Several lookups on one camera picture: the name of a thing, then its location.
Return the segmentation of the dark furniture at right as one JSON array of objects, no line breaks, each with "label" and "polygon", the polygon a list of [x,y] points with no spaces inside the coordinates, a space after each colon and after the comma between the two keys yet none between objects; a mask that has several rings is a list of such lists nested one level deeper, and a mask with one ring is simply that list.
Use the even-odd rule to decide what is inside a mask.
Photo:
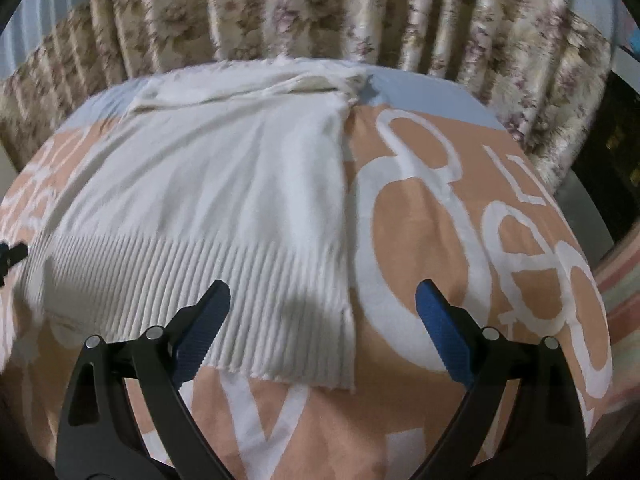
[{"label": "dark furniture at right", "polygon": [[639,95],[608,75],[588,138],[573,165],[614,242],[639,220]]}]

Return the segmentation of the striped cloth at right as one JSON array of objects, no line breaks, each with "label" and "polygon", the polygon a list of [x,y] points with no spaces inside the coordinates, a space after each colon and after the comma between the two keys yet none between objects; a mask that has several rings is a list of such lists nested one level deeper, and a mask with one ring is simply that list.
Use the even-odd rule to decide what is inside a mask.
[{"label": "striped cloth at right", "polygon": [[633,226],[596,271],[610,332],[613,380],[605,413],[588,437],[588,469],[639,434],[639,227]]}]

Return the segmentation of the orange white patterned bed cover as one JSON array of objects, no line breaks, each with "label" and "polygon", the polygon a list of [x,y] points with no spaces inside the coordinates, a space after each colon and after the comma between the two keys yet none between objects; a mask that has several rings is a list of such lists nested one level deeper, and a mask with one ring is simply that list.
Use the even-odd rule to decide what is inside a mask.
[{"label": "orange white patterned bed cover", "polygon": [[[405,479],[420,466],[465,393],[416,310],[424,280],[510,340],[559,341],[585,431],[608,400],[602,298],[518,144],[455,84],[382,68],[367,73],[343,144],[352,388],[259,379],[205,359],[180,390],[239,479]],[[64,186],[149,79],[99,93],[43,144],[2,202],[5,240],[32,244]],[[1,405],[14,434],[52,463],[75,361],[87,337],[99,334],[66,333],[16,304],[25,262],[1,294]]]}]

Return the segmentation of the floral curtain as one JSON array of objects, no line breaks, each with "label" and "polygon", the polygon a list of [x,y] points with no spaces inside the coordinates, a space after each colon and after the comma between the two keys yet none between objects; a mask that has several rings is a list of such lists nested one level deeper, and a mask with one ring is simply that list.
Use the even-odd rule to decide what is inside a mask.
[{"label": "floral curtain", "polygon": [[1,35],[1,144],[22,168],[86,99],[212,61],[341,58],[462,84],[549,188],[611,70],[615,0],[22,0]]}]

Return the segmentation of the grey bed frame edge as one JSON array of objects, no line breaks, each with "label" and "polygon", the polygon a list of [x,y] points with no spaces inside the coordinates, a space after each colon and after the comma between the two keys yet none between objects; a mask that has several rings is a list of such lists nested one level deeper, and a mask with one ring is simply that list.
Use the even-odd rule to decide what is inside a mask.
[{"label": "grey bed frame edge", "polygon": [[614,247],[614,240],[600,212],[572,170],[568,172],[554,197],[588,263],[595,269]]}]

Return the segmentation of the white knit sweater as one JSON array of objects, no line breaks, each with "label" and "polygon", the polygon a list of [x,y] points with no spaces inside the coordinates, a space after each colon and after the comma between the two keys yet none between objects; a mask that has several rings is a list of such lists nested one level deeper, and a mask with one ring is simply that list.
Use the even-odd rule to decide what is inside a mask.
[{"label": "white knit sweater", "polygon": [[343,144],[367,78],[287,58],[150,78],[44,217],[14,302],[119,341],[223,281],[208,365],[352,388]]}]

